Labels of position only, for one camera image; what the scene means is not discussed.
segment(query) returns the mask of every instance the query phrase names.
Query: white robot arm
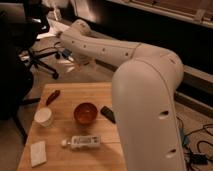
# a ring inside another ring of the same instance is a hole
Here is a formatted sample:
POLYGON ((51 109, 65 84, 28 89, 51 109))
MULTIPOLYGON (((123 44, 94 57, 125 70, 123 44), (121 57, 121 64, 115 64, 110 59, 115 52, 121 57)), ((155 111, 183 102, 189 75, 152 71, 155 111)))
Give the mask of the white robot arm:
POLYGON ((90 37, 82 20, 62 33, 61 43, 119 67, 112 106, 127 170, 186 171, 173 99, 183 77, 178 56, 144 43, 90 37))

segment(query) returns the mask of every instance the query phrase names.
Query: paper cup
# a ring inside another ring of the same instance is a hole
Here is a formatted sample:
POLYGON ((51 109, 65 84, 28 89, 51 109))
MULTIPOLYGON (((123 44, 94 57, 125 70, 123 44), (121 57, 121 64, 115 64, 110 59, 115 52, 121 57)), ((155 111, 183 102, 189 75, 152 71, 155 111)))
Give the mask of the paper cup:
POLYGON ((34 121, 38 124, 47 127, 51 125, 53 121, 52 111, 48 107, 39 109, 34 116, 34 121))

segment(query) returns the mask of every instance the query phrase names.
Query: desk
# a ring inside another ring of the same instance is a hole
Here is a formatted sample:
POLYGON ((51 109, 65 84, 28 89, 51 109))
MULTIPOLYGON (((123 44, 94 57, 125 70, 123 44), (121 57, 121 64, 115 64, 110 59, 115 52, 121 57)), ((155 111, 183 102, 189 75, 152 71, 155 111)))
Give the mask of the desk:
POLYGON ((54 121, 47 128, 32 123, 18 171, 125 171, 116 125, 100 113, 97 120, 88 127, 79 126, 73 117, 75 107, 83 102, 95 104, 98 111, 103 106, 111 107, 111 84, 47 84, 37 109, 45 106, 46 99, 56 89, 60 90, 61 94, 49 105, 54 114, 54 121), (61 140, 84 134, 101 135, 100 148, 72 151, 61 147, 61 140), (46 142, 47 163, 31 168, 30 144, 40 140, 46 142))

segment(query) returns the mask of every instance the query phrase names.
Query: black chair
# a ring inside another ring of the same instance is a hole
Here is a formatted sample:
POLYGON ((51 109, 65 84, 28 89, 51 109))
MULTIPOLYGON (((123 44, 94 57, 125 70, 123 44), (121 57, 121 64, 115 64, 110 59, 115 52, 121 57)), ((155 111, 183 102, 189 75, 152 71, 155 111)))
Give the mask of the black chair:
POLYGON ((47 65, 42 58, 49 57, 50 55, 55 55, 58 59, 60 55, 55 49, 51 52, 36 54, 31 48, 33 44, 38 41, 37 36, 41 33, 46 33, 49 31, 49 23, 47 21, 46 15, 51 10, 50 8, 42 5, 41 0, 36 1, 26 1, 23 0, 23 10, 25 13, 26 21, 24 23, 10 23, 12 26, 12 37, 16 47, 19 48, 20 52, 27 51, 29 55, 29 63, 27 67, 30 69, 32 66, 38 69, 39 66, 52 71, 52 77, 57 79, 59 74, 56 69, 47 65))
POLYGON ((2 11, 0 11, 0 58, 0 119, 13 118, 23 137, 23 143, 25 143, 27 133, 17 112, 20 105, 38 102, 39 98, 23 100, 33 86, 33 75, 17 54, 6 13, 2 11))

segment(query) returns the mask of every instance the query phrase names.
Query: brown bowl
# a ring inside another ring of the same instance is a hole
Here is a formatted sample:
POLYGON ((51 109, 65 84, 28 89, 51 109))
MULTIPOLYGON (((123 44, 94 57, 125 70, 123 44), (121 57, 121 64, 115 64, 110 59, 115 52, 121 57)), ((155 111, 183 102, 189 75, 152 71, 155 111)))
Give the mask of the brown bowl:
POLYGON ((98 110, 92 103, 81 103, 74 110, 75 120, 82 124, 91 124, 97 117, 98 110))

